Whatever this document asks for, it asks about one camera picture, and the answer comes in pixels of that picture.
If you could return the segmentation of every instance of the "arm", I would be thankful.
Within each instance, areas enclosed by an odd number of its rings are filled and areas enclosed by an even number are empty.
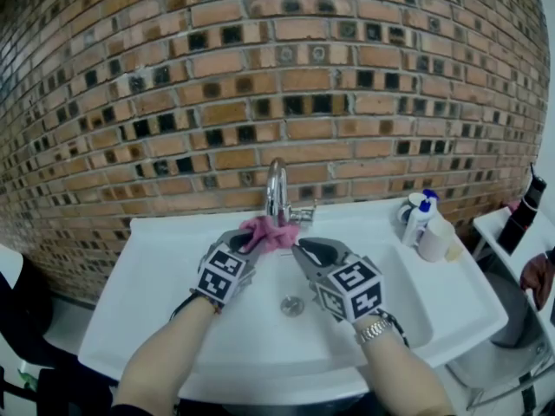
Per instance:
[[[153,416],[173,414],[177,393],[214,317],[214,307],[198,297],[135,352],[121,378],[115,405],[128,404]]]
[[[357,331],[380,320],[369,315],[353,325]],[[374,392],[396,416],[448,416],[454,414],[449,398],[434,371],[412,354],[390,331],[362,345],[368,359]]]

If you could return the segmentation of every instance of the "chrome faucet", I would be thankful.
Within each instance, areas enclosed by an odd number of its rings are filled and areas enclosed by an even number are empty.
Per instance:
[[[268,181],[266,182],[266,216],[273,218],[274,225],[285,226],[290,222],[312,222],[316,211],[309,210],[293,211],[291,204],[287,201],[287,170],[283,159],[277,158],[270,163],[268,170]]]

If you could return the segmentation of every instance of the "brick wall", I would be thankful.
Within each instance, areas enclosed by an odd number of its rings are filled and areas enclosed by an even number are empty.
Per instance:
[[[2,0],[1,240],[95,302],[133,217],[423,187],[460,233],[545,121],[539,0]]]

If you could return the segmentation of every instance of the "sink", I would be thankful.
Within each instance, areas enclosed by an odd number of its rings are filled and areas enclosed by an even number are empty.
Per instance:
[[[506,314],[467,251],[457,263],[427,263],[401,244],[393,219],[400,204],[323,205],[299,237],[339,239],[368,256],[384,275],[384,309],[403,326],[413,351],[436,367],[501,329]],[[134,219],[85,334],[80,362],[118,380],[134,351],[196,285],[209,245],[254,215]],[[366,361],[353,328],[322,311],[315,295],[291,250],[261,256],[253,285],[214,319],[180,396],[300,405],[365,393],[367,383],[356,368]],[[300,315],[282,311],[288,297],[304,303]]]

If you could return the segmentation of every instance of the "white cup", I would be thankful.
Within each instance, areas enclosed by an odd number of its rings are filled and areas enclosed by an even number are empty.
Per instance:
[[[453,239],[454,227],[442,216],[435,216],[418,241],[418,254],[428,262],[437,262],[447,254]]]
[[[427,197],[421,192],[411,192],[408,195],[407,200],[403,202],[401,208],[397,211],[397,220],[402,224],[407,224],[410,212],[414,208],[418,208],[422,200],[426,200]]]

